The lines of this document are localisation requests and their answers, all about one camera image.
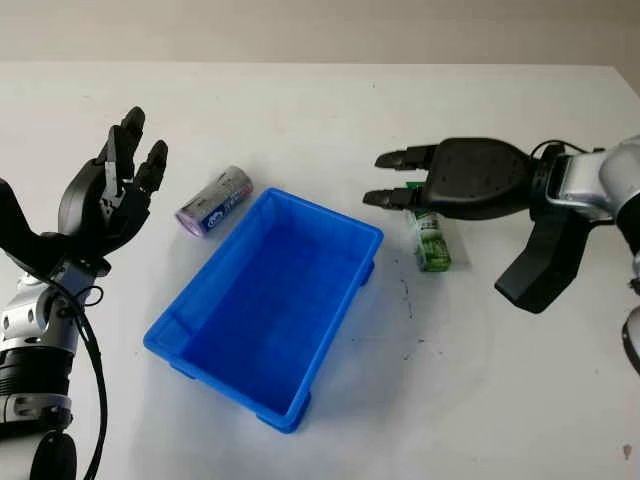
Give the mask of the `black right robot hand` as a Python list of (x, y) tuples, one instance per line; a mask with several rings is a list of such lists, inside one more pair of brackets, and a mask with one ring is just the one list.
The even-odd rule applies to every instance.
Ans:
[(449, 138), (380, 155), (375, 166), (424, 170), (417, 187), (368, 191), (363, 203), (387, 210), (426, 210), (457, 220), (490, 220), (529, 206), (534, 161), (491, 138)]

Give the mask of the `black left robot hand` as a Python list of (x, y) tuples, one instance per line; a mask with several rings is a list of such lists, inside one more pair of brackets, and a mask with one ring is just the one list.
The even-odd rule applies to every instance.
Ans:
[(145, 113), (135, 106), (110, 127), (96, 158), (71, 180), (58, 212), (58, 232), (70, 239), (70, 261), (97, 277), (111, 266), (106, 256), (128, 243), (149, 216), (151, 195), (166, 169), (168, 146), (157, 141), (147, 159), (134, 164)]

